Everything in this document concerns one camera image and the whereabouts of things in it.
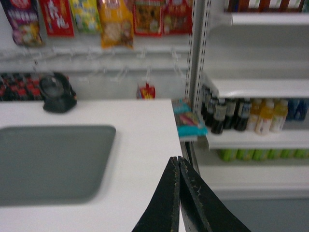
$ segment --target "snack bag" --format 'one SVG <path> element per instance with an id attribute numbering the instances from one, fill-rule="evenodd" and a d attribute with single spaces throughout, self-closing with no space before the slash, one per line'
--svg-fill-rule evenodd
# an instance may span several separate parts
<path id="1" fill-rule="evenodd" d="M 145 36 L 162 35 L 162 0 L 136 0 L 133 7 L 134 33 Z"/>
<path id="2" fill-rule="evenodd" d="M 35 0 L 0 0 L 17 45 L 42 46 Z"/>
<path id="3" fill-rule="evenodd" d="M 39 0 L 48 36 L 74 37 L 68 0 Z"/>
<path id="4" fill-rule="evenodd" d="M 150 86 L 148 82 L 144 87 L 138 86 L 137 89 L 138 99 L 154 99 L 155 98 L 155 87 Z"/>
<path id="5" fill-rule="evenodd" d="M 164 34 L 192 33 L 192 1 L 168 0 L 164 9 Z"/>
<path id="6" fill-rule="evenodd" d="M 70 0 L 70 5 L 79 32 L 102 32 L 96 0 Z"/>
<path id="7" fill-rule="evenodd" d="M 130 9 L 132 2 L 128 0 L 98 0 L 103 48 L 117 45 L 133 47 L 133 14 Z"/>
<path id="8" fill-rule="evenodd" d="M 204 136 L 208 133 L 204 123 L 192 112 L 174 114 L 179 137 Z"/>

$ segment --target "white shelf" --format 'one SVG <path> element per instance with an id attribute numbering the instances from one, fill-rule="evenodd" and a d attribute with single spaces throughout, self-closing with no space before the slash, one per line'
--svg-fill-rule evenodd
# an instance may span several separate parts
<path id="1" fill-rule="evenodd" d="M 194 143 L 200 176 L 221 200 L 309 197 L 309 159 L 222 161 Z"/>
<path id="2" fill-rule="evenodd" d="M 309 70 L 204 70 L 221 98 L 309 97 Z"/>
<path id="3" fill-rule="evenodd" d="M 306 13 L 233 13 L 231 25 L 309 25 Z"/>
<path id="4" fill-rule="evenodd" d="M 224 130 L 206 135 L 209 149 L 224 148 L 309 148 L 309 116 L 305 121 L 285 122 L 282 132 L 261 136 L 254 131 Z"/>

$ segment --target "bottle label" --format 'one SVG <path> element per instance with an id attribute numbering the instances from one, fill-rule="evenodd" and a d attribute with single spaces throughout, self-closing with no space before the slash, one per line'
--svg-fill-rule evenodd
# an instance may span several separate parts
<path id="1" fill-rule="evenodd" d="M 288 8 L 298 8 L 301 0 L 290 0 Z"/>
<path id="2" fill-rule="evenodd" d="M 260 1 L 261 0 L 250 0 L 248 7 L 249 8 L 259 8 Z"/>
<path id="3" fill-rule="evenodd" d="M 208 106 L 207 106 L 207 113 L 213 114 L 216 103 L 217 103 L 217 100 L 209 99 Z"/>
<path id="4" fill-rule="evenodd" d="M 256 128 L 255 128 L 255 132 L 260 135 L 268 134 L 271 122 L 272 122 L 272 119 L 266 119 L 266 118 L 259 117 Z"/>
<path id="5" fill-rule="evenodd" d="M 281 0 L 270 0 L 269 7 L 278 9 L 280 8 Z"/>
<path id="6" fill-rule="evenodd" d="M 283 117 L 283 116 L 274 116 L 272 119 L 270 130 L 273 132 L 282 131 L 283 125 L 285 123 L 285 119 L 286 117 Z"/>
<path id="7" fill-rule="evenodd" d="M 236 102 L 231 101 L 226 103 L 226 116 L 233 116 L 236 108 Z"/>
<path id="8" fill-rule="evenodd" d="M 259 115 L 249 115 L 248 124 L 247 124 L 246 129 L 249 131 L 255 130 L 258 119 L 259 119 Z"/>
<path id="9" fill-rule="evenodd" d="M 248 118 L 250 114 L 251 103 L 241 102 L 239 104 L 238 116 L 241 118 Z"/>
<path id="10" fill-rule="evenodd" d="M 216 105 L 213 118 L 217 121 L 224 121 L 226 113 L 226 105 Z"/>

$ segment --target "black object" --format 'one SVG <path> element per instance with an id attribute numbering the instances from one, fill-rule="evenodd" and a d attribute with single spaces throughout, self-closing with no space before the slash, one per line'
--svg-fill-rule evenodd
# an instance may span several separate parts
<path id="1" fill-rule="evenodd" d="M 44 96 L 43 109 L 53 113 L 64 113 L 77 103 L 76 94 L 68 79 L 61 73 L 46 75 L 39 82 L 39 89 Z"/>
<path id="2" fill-rule="evenodd" d="M 186 231 L 250 232 L 219 200 L 190 163 L 179 157 L 180 200 Z"/>
<path id="3" fill-rule="evenodd" d="M 244 98 L 239 103 L 239 109 L 234 125 L 234 129 L 237 131 L 244 131 L 247 128 L 247 123 L 251 110 L 251 102 L 249 98 Z"/>
<path id="4" fill-rule="evenodd" d="M 250 232 L 182 157 L 178 157 L 178 162 L 176 157 L 169 158 L 154 195 L 132 232 L 177 232 L 179 206 L 188 232 Z"/>
<path id="5" fill-rule="evenodd" d="M 177 232 L 180 174 L 176 157 L 169 158 L 150 203 L 133 232 Z"/>

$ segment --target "white counter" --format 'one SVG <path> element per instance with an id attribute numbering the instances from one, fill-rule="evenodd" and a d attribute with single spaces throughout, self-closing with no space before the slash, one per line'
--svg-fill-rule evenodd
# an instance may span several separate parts
<path id="1" fill-rule="evenodd" d="M 42 102 L 0 104 L 0 128 L 101 125 L 116 136 L 97 195 L 87 203 L 0 207 L 0 232 L 130 232 L 148 206 L 171 156 L 181 156 L 170 100 L 79 101 L 65 114 Z M 180 215 L 180 231 L 184 232 Z"/>

